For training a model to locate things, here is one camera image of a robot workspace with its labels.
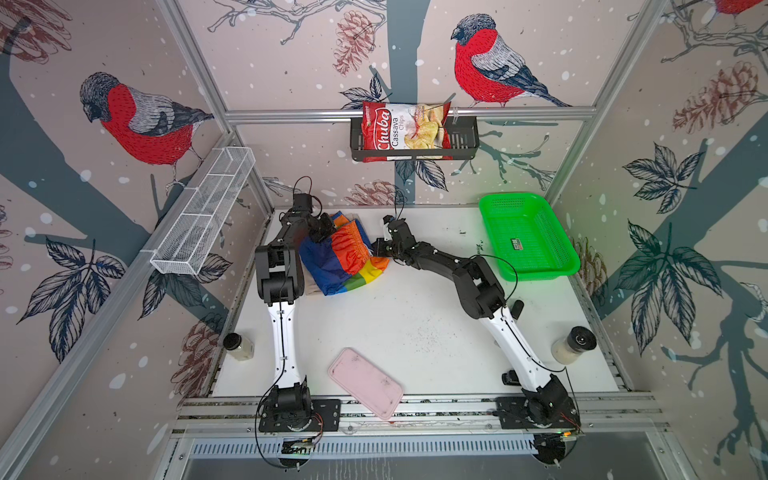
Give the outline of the multicoloured shorts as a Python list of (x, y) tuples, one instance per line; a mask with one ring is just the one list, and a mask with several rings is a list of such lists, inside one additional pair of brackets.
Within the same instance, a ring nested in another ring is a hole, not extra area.
[(302, 263), (325, 296), (345, 293), (372, 283), (389, 265), (376, 257), (371, 242), (355, 216), (331, 216), (336, 231), (321, 242), (305, 239), (299, 248)]

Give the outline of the beige shorts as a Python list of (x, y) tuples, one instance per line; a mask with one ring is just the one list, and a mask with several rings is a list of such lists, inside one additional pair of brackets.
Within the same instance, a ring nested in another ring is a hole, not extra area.
[(312, 280), (305, 280), (304, 294), (306, 296), (324, 296), (322, 289)]

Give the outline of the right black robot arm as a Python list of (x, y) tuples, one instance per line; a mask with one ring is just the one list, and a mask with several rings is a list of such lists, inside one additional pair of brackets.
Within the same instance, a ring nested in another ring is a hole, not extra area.
[(501, 379), (503, 384), (521, 389), (524, 401), (520, 416), (538, 427), (560, 420), (575, 426), (577, 404), (557, 371), (541, 363), (516, 325), (502, 285), (487, 261), (480, 255), (458, 257), (416, 240), (402, 218), (386, 215), (383, 225), (388, 236), (373, 243), (374, 255), (452, 281), (465, 313), (488, 330), (509, 361), (510, 369)]

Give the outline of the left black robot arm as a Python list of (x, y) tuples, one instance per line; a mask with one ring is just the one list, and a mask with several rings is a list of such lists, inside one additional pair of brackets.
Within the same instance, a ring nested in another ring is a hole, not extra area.
[(300, 246), (334, 233), (331, 218), (314, 212), (316, 202), (309, 193), (295, 193), (292, 207), (279, 218), (276, 236), (255, 251), (257, 293), (269, 313), (275, 357), (274, 380), (259, 407), (259, 417), (267, 422), (265, 432), (303, 431), (314, 421), (308, 382), (298, 367), (294, 318), (305, 292)]

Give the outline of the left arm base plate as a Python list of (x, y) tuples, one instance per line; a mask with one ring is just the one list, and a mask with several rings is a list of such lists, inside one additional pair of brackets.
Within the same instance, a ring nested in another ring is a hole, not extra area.
[(300, 401), (267, 399), (259, 417), (259, 433), (336, 432), (339, 429), (341, 401), (312, 399), (309, 405)]

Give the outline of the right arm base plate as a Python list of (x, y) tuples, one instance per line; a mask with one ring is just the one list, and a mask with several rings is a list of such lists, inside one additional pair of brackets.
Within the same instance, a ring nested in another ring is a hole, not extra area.
[(547, 429), (573, 430), (581, 426), (576, 405), (570, 397), (557, 403), (502, 396), (495, 399), (494, 415), (503, 430)]

